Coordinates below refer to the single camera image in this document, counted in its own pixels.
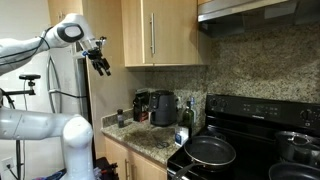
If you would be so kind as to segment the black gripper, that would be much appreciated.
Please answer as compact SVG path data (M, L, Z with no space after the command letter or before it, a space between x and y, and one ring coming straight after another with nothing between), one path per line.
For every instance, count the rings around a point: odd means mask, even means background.
M105 70L107 76L111 76L110 65L108 64L108 61L103 58L100 48L89 50L88 58L91 60L94 69L98 71L100 76L104 75L101 69Z

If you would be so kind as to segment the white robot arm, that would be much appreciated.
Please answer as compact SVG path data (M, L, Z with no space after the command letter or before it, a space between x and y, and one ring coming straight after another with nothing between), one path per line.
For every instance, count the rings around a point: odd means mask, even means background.
M109 76L110 65L102 57L103 38L95 38L86 19L76 13L29 40L0 40L0 74L4 75L29 63L34 56L73 43L82 47L81 55L90 59L94 69ZM80 115L28 111L0 107L1 140L62 140L66 173L61 180L96 180L92 158L93 129Z

